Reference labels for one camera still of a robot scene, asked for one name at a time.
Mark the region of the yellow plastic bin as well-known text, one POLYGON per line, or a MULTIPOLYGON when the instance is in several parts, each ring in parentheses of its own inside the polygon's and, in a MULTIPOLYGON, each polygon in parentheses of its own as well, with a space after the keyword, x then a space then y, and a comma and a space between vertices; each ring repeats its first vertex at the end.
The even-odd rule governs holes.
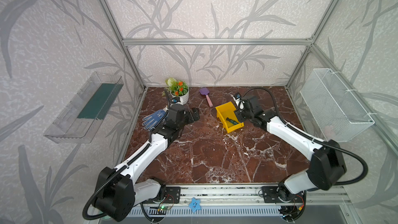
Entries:
POLYGON ((227 131, 227 133, 231 133, 240 128, 244 127, 244 124, 237 120, 237 117, 234 113, 236 110, 235 105, 232 102, 225 103, 223 105, 219 105, 216 107, 217 118, 221 121, 223 128, 227 131), (240 124, 232 125, 231 123, 226 121, 226 118, 231 118, 240 124))

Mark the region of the green black screwdriver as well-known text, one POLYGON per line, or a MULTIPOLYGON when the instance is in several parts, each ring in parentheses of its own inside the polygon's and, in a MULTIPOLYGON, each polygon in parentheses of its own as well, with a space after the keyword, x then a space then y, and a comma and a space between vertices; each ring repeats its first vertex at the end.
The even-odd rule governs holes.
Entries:
POLYGON ((229 122, 229 123, 231 123, 232 125, 238 125, 238 124, 240 124, 239 122, 237 122, 237 121, 235 121, 235 120, 233 120, 233 119, 231 119, 231 118, 226 118, 226 121, 229 122))

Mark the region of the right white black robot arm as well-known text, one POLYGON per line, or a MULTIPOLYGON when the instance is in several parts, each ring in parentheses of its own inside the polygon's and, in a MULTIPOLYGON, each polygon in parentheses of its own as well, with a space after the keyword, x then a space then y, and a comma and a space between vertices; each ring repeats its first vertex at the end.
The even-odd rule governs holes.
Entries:
POLYGON ((363 180, 369 172, 366 161, 359 155, 342 149, 334 140, 316 138, 284 120, 277 106, 265 111, 254 95, 236 93, 234 114, 239 122, 250 121, 260 128, 282 139, 294 147, 309 161, 309 167, 292 174, 278 184, 277 196, 282 202, 290 202, 298 193, 308 190, 329 190, 332 186, 351 185, 363 180), (341 181, 347 172, 344 155, 356 159, 362 165, 362 172, 354 179, 341 181))

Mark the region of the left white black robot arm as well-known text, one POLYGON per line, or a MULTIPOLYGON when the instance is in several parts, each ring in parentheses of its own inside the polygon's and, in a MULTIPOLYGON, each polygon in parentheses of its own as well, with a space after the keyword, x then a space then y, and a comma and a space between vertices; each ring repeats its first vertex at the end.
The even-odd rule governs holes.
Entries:
POLYGON ((149 138, 133 155, 114 168, 105 167, 98 175, 95 191, 83 208, 85 220, 109 216, 124 220, 131 209, 161 192, 159 180, 137 180, 153 160, 178 140, 186 125, 200 120, 198 108, 173 104, 149 132, 149 138))

